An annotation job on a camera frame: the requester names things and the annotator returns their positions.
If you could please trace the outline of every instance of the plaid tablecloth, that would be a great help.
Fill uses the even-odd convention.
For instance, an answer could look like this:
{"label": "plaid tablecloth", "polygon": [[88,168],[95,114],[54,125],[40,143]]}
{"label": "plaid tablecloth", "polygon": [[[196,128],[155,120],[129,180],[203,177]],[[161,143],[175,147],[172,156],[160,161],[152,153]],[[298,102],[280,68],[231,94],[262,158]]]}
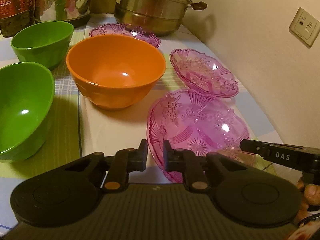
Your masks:
{"label": "plaid tablecloth", "polygon": [[[75,30],[70,46],[89,37],[92,28],[115,22],[113,15],[93,15],[86,27]],[[0,68],[18,62],[10,41],[11,38],[0,36]],[[167,62],[167,70],[162,79],[141,103],[118,112],[93,107],[79,93],[65,62],[53,71],[56,91],[52,107],[55,120],[47,141],[37,154],[21,163],[0,163],[0,235],[17,223],[9,199],[14,187],[24,179],[94,151],[114,155],[119,149],[138,146],[140,140],[146,137],[146,113],[151,103],[168,91],[185,87],[169,61],[169,54],[173,49],[186,48],[196,49],[216,58],[188,29],[181,26],[174,34],[161,39],[159,49]],[[226,102],[247,123],[251,138],[282,143],[266,115],[241,82],[237,81],[240,92]],[[300,177],[299,172],[269,163],[259,156],[255,167],[292,183],[296,183]],[[146,171],[131,174],[130,181],[168,183],[151,156],[148,157]]]}

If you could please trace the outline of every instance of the black device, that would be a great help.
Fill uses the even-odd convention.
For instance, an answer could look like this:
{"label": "black device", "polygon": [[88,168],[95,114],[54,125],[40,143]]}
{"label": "black device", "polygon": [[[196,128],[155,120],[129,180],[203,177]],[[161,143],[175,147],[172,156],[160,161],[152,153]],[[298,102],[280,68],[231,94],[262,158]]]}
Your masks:
{"label": "black device", "polygon": [[114,156],[93,153],[18,185],[10,202],[19,224],[3,239],[283,240],[297,229],[301,193],[290,182],[163,145],[166,170],[181,172],[183,184],[128,183],[146,168],[146,140]]}
{"label": "black device", "polygon": [[[320,185],[320,149],[268,143],[255,140],[242,140],[240,148],[243,151],[261,155],[265,160],[277,163],[298,171],[302,171],[303,182],[306,185]],[[313,218],[320,217],[319,206],[310,206]]]}

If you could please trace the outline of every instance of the stacked pot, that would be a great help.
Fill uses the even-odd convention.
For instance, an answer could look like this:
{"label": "stacked pot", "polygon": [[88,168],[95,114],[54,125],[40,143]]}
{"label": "stacked pot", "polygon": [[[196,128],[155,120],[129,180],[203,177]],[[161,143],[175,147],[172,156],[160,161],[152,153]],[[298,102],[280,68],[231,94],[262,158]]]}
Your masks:
{"label": "stacked pot", "polygon": [[166,36],[179,28],[187,8],[203,10],[207,5],[191,0],[116,0],[115,18]]}

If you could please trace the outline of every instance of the bowl rim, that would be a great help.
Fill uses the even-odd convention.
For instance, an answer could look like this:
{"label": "bowl rim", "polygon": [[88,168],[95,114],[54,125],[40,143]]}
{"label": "bowl rim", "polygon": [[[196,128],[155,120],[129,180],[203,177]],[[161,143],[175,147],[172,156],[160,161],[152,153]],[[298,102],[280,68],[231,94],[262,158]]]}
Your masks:
{"label": "bowl rim", "polygon": [[11,148],[9,149],[6,149],[4,151],[0,151],[0,155],[4,155],[6,153],[8,153],[9,151],[11,150],[14,150],[15,148],[17,148],[18,146],[20,146],[22,143],[24,143],[37,129],[38,127],[40,126],[40,124],[44,121],[44,119],[47,117],[48,113],[49,113],[49,110],[52,106],[52,102],[53,102],[53,98],[54,98],[54,95],[55,95],[55,82],[54,82],[54,78],[53,78],[53,75],[51,73],[51,71],[46,68],[45,66],[39,64],[39,63],[36,63],[36,62],[29,62],[29,61],[26,61],[26,62],[17,62],[17,63],[13,63],[13,64],[10,64],[10,65],[7,65],[3,68],[0,69],[0,72],[5,69],[5,68],[8,68],[8,67],[11,67],[13,65],[24,65],[25,63],[28,63],[28,64],[32,64],[32,65],[36,65],[37,67],[39,67],[40,69],[42,68],[43,70],[45,70],[50,78],[51,78],[51,81],[52,81],[52,92],[51,92],[51,97],[50,97],[50,100],[49,100],[49,104],[47,105],[47,108],[46,108],[46,114],[44,115],[44,117],[41,119],[41,120],[38,120],[37,122],[37,125],[36,127],[34,128],[34,130],[32,132],[29,133],[29,135],[25,136],[23,139],[19,140],[18,143],[16,143],[15,145],[13,145]]}
{"label": "bowl rim", "polygon": [[[151,44],[151,45],[155,43],[155,44],[156,44],[155,46],[152,45],[152,46],[154,46],[155,48],[158,48],[158,47],[160,46],[160,44],[161,44],[161,39],[160,39],[159,37],[157,37],[153,32],[146,31],[146,30],[144,30],[141,26],[135,26],[135,25],[130,24],[130,23],[106,23],[106,24],[103,24],[103,25],[99,25],[99,26],[97,26],[97,27],[95,27],[95,28],[92,28],[92,29],[90,30],[90,32],[89,32],[89,37],[94,37],[94,36],[100,35],[100,34],[93,35],[93,32],[94,32],[94,31],[97,31],[99,28],[105,28],[105,27],[110,26],[110,29],[113,30],[113,29],[111,28],[111,26],[120,26],[120,25],[125,25],[125,26],[124,26],[124,29],[125,29],[128,25],[133,26],[133,27],[140,27],[140,28],[141,28],[141,31],[144,31],[143,35],[144,35],[145,33],[148,33],[148,34],[149,34],[148,38],[151,37],[151,38],[154,38],[154,39],[155,39],[155,41],[154,41],[153,43],[150,43],[150,42],[147,42],[147,43],[149,43],[149,44]],[[119,33],[110,33],[110,34],[112,34],[112,35],[121,35],[121,34],[119,34]]]}
{"label": "bowl rim", "polygon": [[[137,42],[143,42],[145,45],[149,46],[150,48],[152,48],[153,50],[156,50],[157,53],[161,56],[162,58],[162,61],[164,63],[164,68],[163,68],[163,71],[161,72],[161,74],[159,74],[157,76],[157,78],[153,79],[152,81],[148,81],[147,83],[144,83],[144,84],[140,84],[140,85],[132,85],[132,86],[126,86],[126,87],[110,87],[110,86],[105,86],[105,85],[99,85],[99,84],[96,84],[96,83],[93,83],[91,82],[90,80],[87,80],[85,78],[83,78],[82,76],[78,75],[73,69],[72,67],[70,66],[69,64],[69,57],[70,57],[70,54],[72,53],[73,49],[78,45],[78,44],[81,44],[83,42],[86,42],[90,39],[106,39],[108,37],[118,37],[120,39],[132,39],[132,40],[135,40]],[[77,79],[81,80],[82,82],[85,82],[85,83],[89,83],[91,85],[94,85],[96,87],[100,87],[100,88],[108,88],[108,89],[129,89],[129,88],[138,88],[138,87],[143,87],[143,86],[147,86],[147,85],[150,85],[156,81],[158,81],[165,73],[165,70],[167,69],[167,62],[162,54],[161,51],[159,51],[157,48],[155,48],[154,46],[152,46],[151,44],[145,42],[145,41],[142,41],[142,40],[139,40],[139,39],[136,39],[136,38],[133,38],[133,37],[130,37],[130,36],[124,36],[124,35],[113,35],[113,34],[104,34],[104,35],[98,35],[98,36],[93,36],[93,37],[89,37],[89,38],[86,38],[80,42],[78,42],[76,45],[74,45],[68,52],[67,54],[67,57],[66,57],[66,64],[67,64],[67,67],[68,67],[68,70],[71,72],[72,76],[76,77]]]}
{"label": "bowl rim", "polygon": [[[64,25],[66,25],[66,26],[72,27],[72,31],[71,31],[68,35],[64,36],[63,38],[61,38],[61,39],[59,39],[59,40],[57,40],[57,41],[49,42],[49,43],[46,44],[46,45],[41,45],[41,46],[37,46],[37,47],[19,48],[19,47],[16,47],[16,46],[14,46],[14,45],[12,44],[13,41],[14,41],[14,39],[16,38],[16,36],[17,36],[17,35],[23,35],[23,33],[25,32],[25,30],[27,30],[27,29],[29,29],[29,28],[33,28],[34,26],[37,26],[38,24],[48,24],[48,23],[64,24]],[[66,38],[68,38],[70,35],[72,35],[73,32],[74,32],[74,30],[75,30],[74,26],[73,26],[71,23],[68,23],[68,22],[65,22],[65,21],[47,21],[47,22],[40,22],[40,23],[33,24],[33,25],[31,25],[31,26],[29,26],[29,27],[27,27],[27,28],[24,28],[23,30],[19,31],[19,32],[11,39],[10,44],[11,44],[11,47],[14,48],[14,49],[16,49],[16,50],[39,49],[39,48],[43,48],[43,47],[48,46],[48,45],[52,45],[52,44],[57,43],[57,42],[59,42],[59,41],[63,41],[64,39],[66,39]]]}

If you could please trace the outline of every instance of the white wall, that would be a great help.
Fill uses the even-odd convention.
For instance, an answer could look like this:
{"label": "white wall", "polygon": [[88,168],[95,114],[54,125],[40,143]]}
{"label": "white wall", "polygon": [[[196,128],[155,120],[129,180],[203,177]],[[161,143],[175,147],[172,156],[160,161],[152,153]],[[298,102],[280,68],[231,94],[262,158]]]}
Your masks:
{"label": "white wall", "polygon": [[288,144],[320,148],[320,36],[307,48],[288,29],[320,0],[202,0],[184,25],[239,78]]}

